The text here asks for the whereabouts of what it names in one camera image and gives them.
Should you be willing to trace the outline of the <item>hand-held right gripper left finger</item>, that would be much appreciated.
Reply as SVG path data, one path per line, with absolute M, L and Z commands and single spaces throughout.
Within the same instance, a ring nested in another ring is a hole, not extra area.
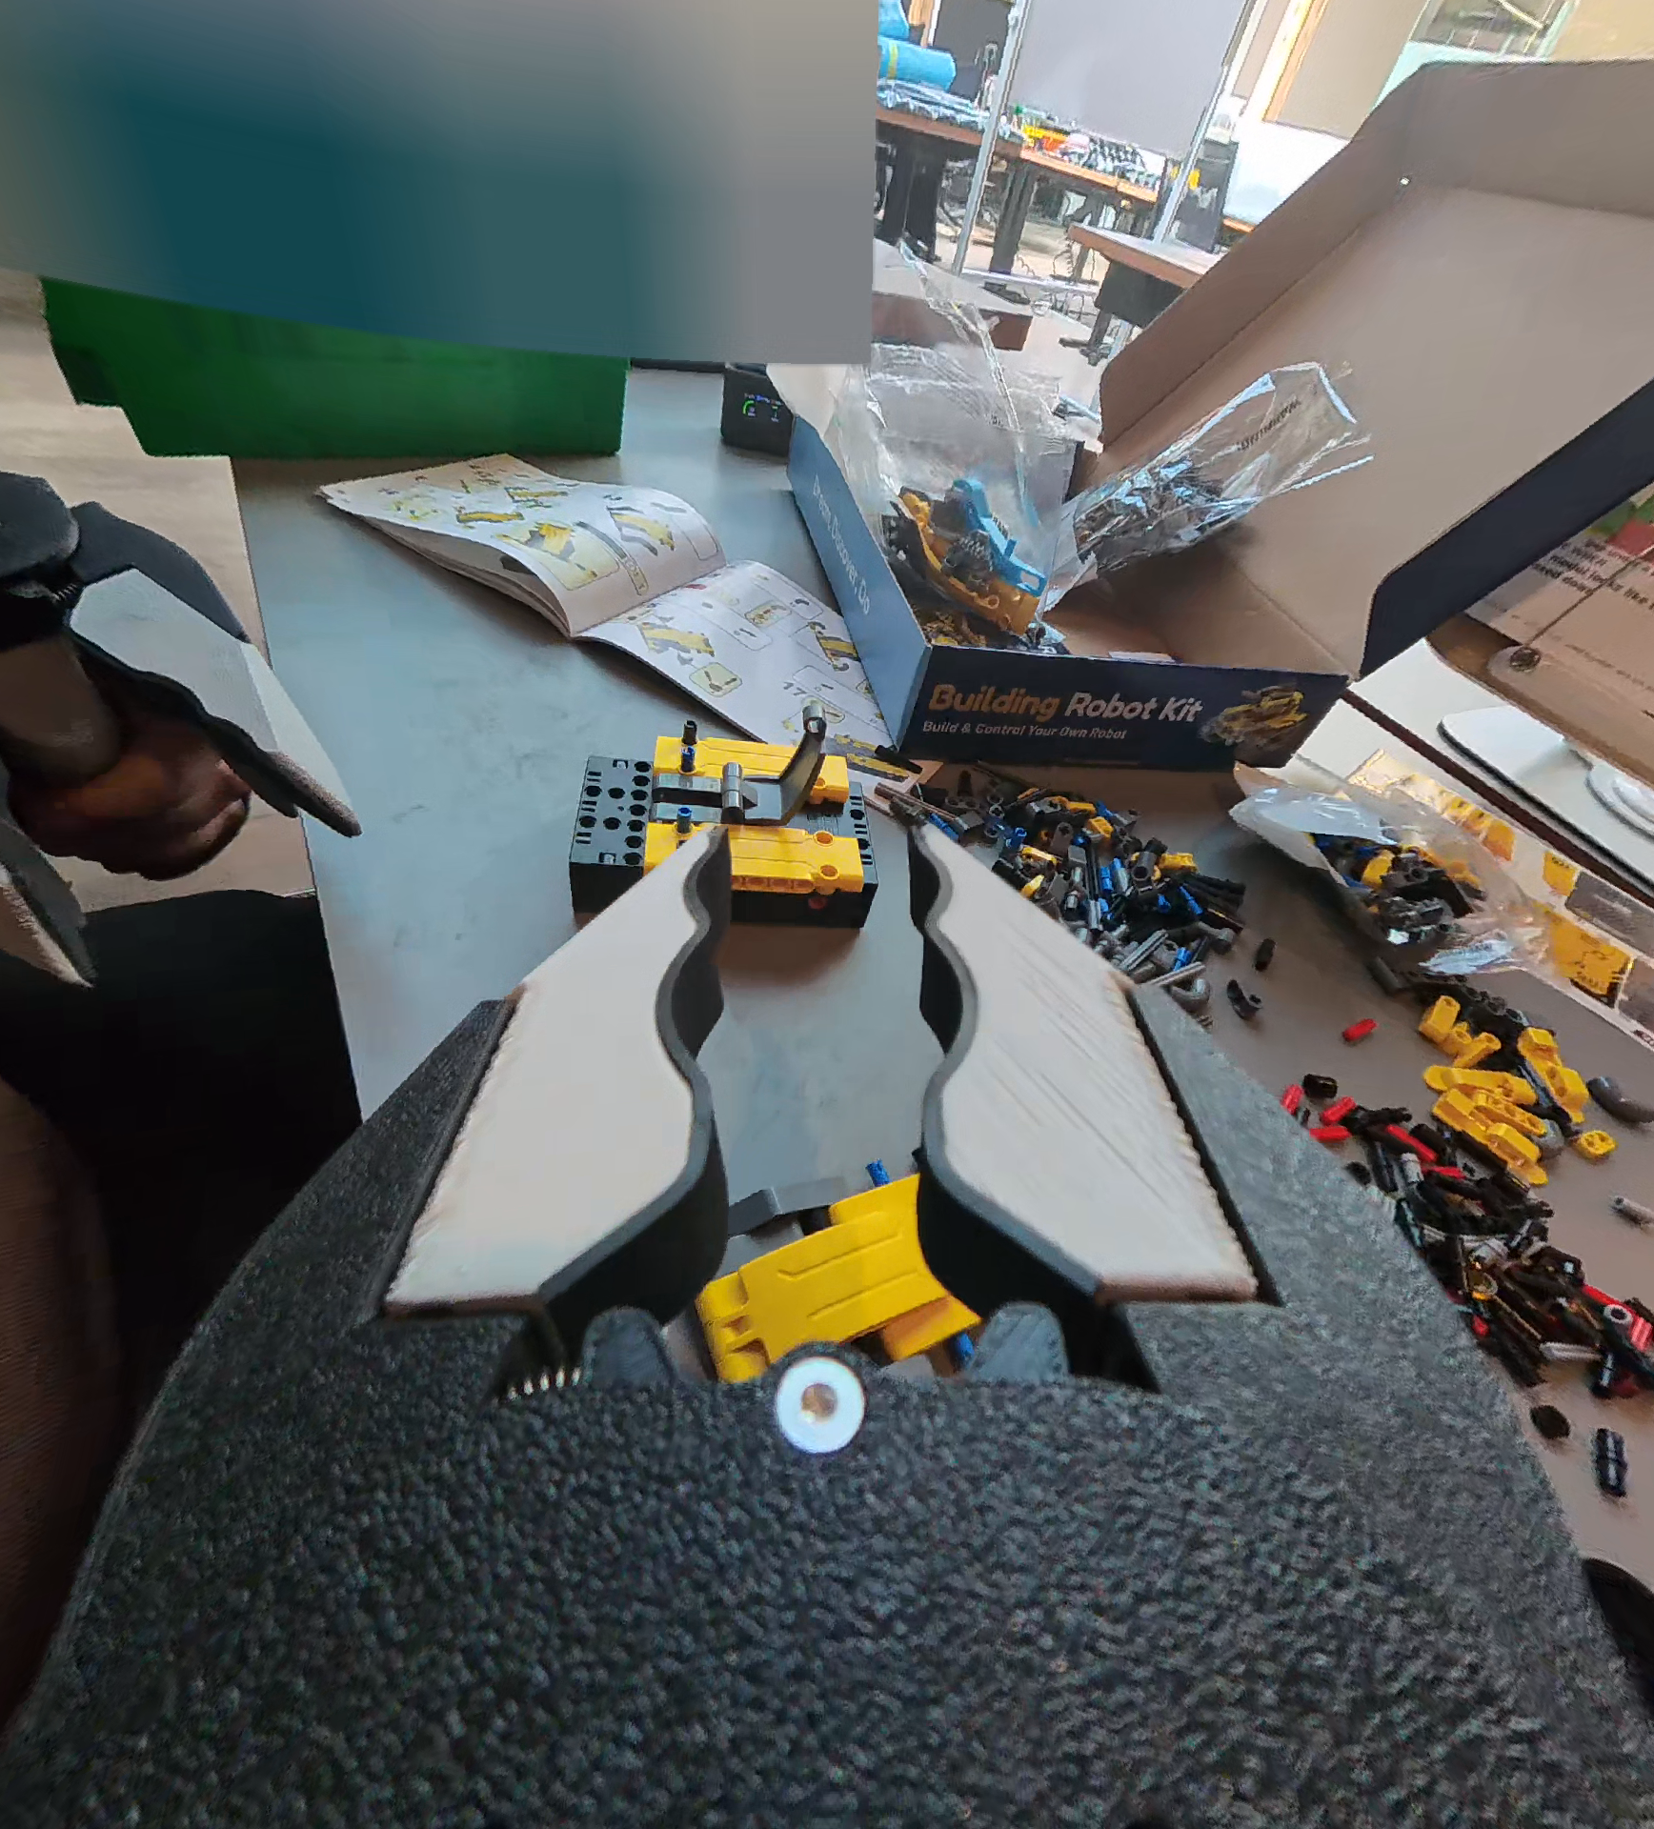
M 727 1186 L 699 1053 L 723 1015 L 727 839 L 677 847 L 506 999 L 383 1309 L 675 1321 L 719 1268 Z

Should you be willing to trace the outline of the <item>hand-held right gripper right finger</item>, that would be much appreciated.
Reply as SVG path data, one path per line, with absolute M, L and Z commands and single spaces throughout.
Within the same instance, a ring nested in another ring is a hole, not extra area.
M 1037 1303 L 1076 1351 L 1136 1305 L 1243 1307 L 1251 1260 L 1126 978 L 937 833 L 911 837 L 927 1268 L 977 1315 Z

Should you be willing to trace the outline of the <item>yellow and grey brick assembly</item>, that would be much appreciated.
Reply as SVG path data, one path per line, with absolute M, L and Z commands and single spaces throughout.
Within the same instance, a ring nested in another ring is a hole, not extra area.
M 727 1240 L 751 1242 L 695 1299 L 715 1377 L 747 1385 L 796 1349 L 864 1345 L 888 1363 L 949 1351 L 965 1367 L 981 1317 L 929 1272 L 917 1172 L 824 1178 L 755 1192 L 727 1210 Z

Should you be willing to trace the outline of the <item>grey desk with wooden edge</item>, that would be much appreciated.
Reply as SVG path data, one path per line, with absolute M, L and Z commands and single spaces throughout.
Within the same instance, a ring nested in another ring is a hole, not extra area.
M 320 489 L 407 469 L 381 461 L 234 461 L 266 646 L 336 761 L 361 821 L 308 825 L 357 1103 L 371 1115 L 477 1003 L 508 993 L 572 934 L 568 831 L 586 757 L 639 755 L 685 702 L 629 658 L 572 644 L 540 616 L 409 553 Z M 1305 1071 L 1360 1105 L 1430 1111 L 1436 1051 L 1418 1005 L 1368 978 L 1350 922 L 1303 868 L 1227 821 L 1219 775 L 1058 771 L 1146 831 L 1249 884 L 1227 976 L 1265 1005 L 1245 1023 L 1213 993 L 1201 1039 L 1275 1105 Z M 874 815 L 880 894 L 858 934 L 735 926 L 719 954 L 725 1015 L 701 1063 L 733 1198 L 870 1160 L 896 1170 L 921 1140 L 943 1053 L 921 1019 L 921 936 L 907 835 Z M 1555 1031 L 1579 1073 L 1654 1105 L 1654 1057 L 1555 986 L 1485 986 Z M 1547 1200 L 1553 1238 L 1592 1279 L 1654 1309 L 1654 1127 L 1612 1127 L 1604 1164 L 1567 1154 Z M 1583 1552 L 1654 1589 L 1654 1403 L 1598 1403 L 1581 1375 L 1503 1385 Z

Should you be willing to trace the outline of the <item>pile of blue grey connectors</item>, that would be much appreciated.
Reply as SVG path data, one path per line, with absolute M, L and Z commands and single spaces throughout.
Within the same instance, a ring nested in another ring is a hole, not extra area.
M 886 815 L 937 833 L 1136 986 L 1211 1027 L 1211 968 L 1245 932 L 1247 884 L 1205 870 L 1136 811 L 979 767 L 880 787 Z

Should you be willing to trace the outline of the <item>green board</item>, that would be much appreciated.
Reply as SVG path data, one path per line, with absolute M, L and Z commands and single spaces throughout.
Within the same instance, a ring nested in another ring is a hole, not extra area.
M 610 455 L 624 358 L 353 332 L 42 279 L 77 404 L 123 412 L 155 457 Z

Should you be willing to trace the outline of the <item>black and yellow brick block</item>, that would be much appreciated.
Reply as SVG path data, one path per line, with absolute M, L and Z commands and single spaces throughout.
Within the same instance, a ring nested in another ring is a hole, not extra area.
M 715 831 L 735 920 L 864 928 L 878 890 L 866 801 L 828 751 L 822 704 L 804 704 L 792 745 L 701 737 L 685 723 L 647 759 L 592 755 L 568 847 L 572 912 L 602 914 Z

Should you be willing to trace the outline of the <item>pile of black red pins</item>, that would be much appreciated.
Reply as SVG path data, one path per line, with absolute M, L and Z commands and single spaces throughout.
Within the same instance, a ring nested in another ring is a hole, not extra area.
M 1360 1105 L 1324 1075 L 1279 1095 L 1283 1113 L 1388 1208 L 1477 1351 L 1525 1393 L 1575 1373 L 1604 1407 L 1654 1401 L 1654 1311 L 1592 1283 L 1553 1240 L 1545 1190 L 1487 1170 L 1404 1105 Z

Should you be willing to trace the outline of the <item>instruction booklet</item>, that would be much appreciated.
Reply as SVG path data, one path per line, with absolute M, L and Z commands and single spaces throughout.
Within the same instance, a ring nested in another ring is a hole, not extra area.
M 892 747 L 840 612 L 764 563 L 729 563 L 671 493 L 590 483 L 508 453 L 320 489 L 340 515 L 647 666 L 763 743 L 820 704 L 848 757 Z

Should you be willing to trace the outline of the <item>pile of yellow angled beams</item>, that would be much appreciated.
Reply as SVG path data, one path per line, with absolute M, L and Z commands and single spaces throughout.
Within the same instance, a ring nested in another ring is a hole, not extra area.
M 1420 997 L 1418 1033 L 1440 1055 L 1424 1075 L 1432 1121 L 1450 1142 L 1529 1192 L 1547 1188 L 1561 1156 L 1602 1164 L 1616 1154 L 1555 1031 L 1461 982 L 1432 982 Z

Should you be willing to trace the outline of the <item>printed parts sheet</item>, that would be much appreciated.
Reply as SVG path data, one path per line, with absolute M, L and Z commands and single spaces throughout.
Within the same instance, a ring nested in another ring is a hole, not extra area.
M 1545 922 L 1545 976 L 1654 1055 L 1654 908 L 1390 751 L 1372 751 L 1344 785 L 1414 801 L 1479 843 Z

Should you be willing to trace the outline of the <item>black electronic device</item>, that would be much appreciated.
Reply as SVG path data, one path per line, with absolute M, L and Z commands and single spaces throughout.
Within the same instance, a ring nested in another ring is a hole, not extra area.
M 721 366 L 719 437 L 729 449 L 786 461 L 794 416 L 759 362 Z

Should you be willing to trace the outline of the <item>instruction sign stand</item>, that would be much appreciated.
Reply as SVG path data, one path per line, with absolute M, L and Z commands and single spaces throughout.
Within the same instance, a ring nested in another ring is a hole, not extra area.
M 1358 678 L 1654 483 L 1654 60 L 1414 74 L 1114 358 L 1102 465 L 1307 360 L 1368 461 L 1088 612 L 1197 664 Z

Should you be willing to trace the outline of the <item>wooden background table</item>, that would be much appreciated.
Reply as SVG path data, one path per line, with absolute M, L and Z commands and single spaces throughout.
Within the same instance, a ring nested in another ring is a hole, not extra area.
M 1162 185 L 1176 165 L 1148 169 L 1132 148 L 1082 148 L 1080 134 L 1003 126 L 981 161 L 983 120 L 961 98 L 884 80 L 876 110 L 874 235 L 925 265 L 953 265 L 969 203 L 979 201 L 965 271 L 987 292 L 1072 326 L 1092 316 L 1088 338 L 1068 348 L 1102 358 L 1116 322 L 1098 310 L 1102 290 L 1124 304 L 1158 306 L 1148 273 L 1120 273 L 1100 243 L 1108 235 L 1154 241 Z

